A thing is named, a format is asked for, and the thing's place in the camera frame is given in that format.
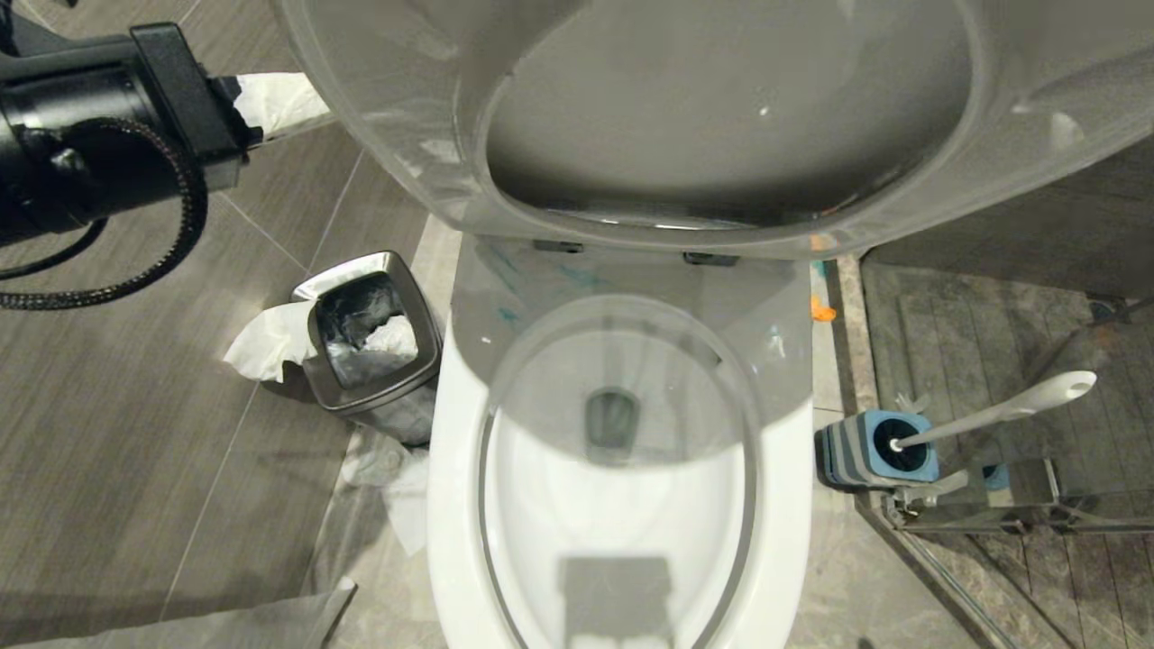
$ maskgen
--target toilet brush holder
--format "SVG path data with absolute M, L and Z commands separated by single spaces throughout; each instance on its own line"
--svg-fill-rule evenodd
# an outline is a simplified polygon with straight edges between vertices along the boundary
M 867 488 L 914 486 L 938 479 L 932 442 L 896 450 L 893 440 L 932 427 L 929 419 L 908 412 L 867 410 L 818 432 L 822 472 L 834 485 Z

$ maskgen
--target toilet brush handle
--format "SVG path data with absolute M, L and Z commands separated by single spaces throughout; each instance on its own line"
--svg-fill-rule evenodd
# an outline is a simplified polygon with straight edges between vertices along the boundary
M 980 410 L 943 426 L 930 428 L 920 435 L 896 440 L 893 445 L 898 448 L 908 448 L 919 443 L 958 435 L 974 428 L 989 426 L 990 424 L 997 424 L 998 422 L 1029 417 L 1035 412 L 1057 408 L 1074 401 L 1088 393 L 1096 381 L 1097 374 L 1093 372 L 1065 372 L 1057 376 L 1051 376 L 997 405 L 991 405 L 986 410 Z

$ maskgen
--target floor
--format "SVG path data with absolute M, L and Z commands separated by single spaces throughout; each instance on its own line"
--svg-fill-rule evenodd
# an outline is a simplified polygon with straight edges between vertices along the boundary
M 429 221 L 414 274 L 442 316 L 451 292 L 444 268 L 459 236 Z M 444 259 L 444 263 L 434 260 Z M 815 290 L 827 304 L 824 277 Z M 815 426 L 842 418 L 833 334 L 814 329 Z M 855 512 L 853 498 L 816 479 L 810 560 L 789 647 L 794 649 L 939 649 L 977 647 L 930 591 Z M 389 527 L 380 494 L 340 480 L 320 537 L 307 592 L 342 575 L 359 584 L 330 647 L 429 649 L 445 647 L 437 624 L 424 551 L 407 558 Z
M 939 450 L 958 467 L 1050 457 L 1063 493 L 1089 495 L 1082 502 L 1095 516 L 1149 516 L 1154 319 L 1142 313 L 1145 323 L 1099 328 L 1059 346 L 1092 319 L 1080 293 L 871 261 L 862 275 L 883 408 L 899 393 L 928 398 L 924 415 L 942 423 L 1024 389 L 1048 357 L 1047 373 L 1094 368 L 1099 382 L 1082 400 Z M 924 538 L 930 547 L 951 545 Z M 1069 646 L 1154 647 L 1154 536 L 1059 536 L 1037 527 L 1024 537 L 971 540 Z
M 218 74 L 295 70 L 264 0 L 15 0 L 69 37 L 179 22 Z M 95 288 L 157 259 L 172 203 L 112 219 L 59 273 L 2 290 Z M 255 151 L 211 199 L 173 275 L 112 305 L 0 312 L 0 646 L 294 596 L 347 445 L 308 388 L 220 358 L 308 274 L 383 248 L 426 212 L 337 126 Z M 0 251 L 0 267 L 57 241 Z

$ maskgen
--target stainless steel trash can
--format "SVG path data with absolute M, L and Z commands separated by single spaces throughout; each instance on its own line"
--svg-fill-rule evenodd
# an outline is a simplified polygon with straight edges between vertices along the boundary
M 297 286 L 293 299 L 316 300 L 308 333 L 317 355 L 304 367 L 317 403 L 402 443 L 428 442 L 441 333 L 400 255 L 375 253 L 330 268 Z M 366 346 L 400 315 L 412 327 L 415 353 Z

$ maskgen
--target toilet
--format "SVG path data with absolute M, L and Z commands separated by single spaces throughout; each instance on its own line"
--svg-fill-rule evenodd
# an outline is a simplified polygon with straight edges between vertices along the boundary
M 465 232 L 428 492 L 455 649 L 784 647 L 809 262 L 1154 122 L 1142 1 L 276 7 L 345 126 Z

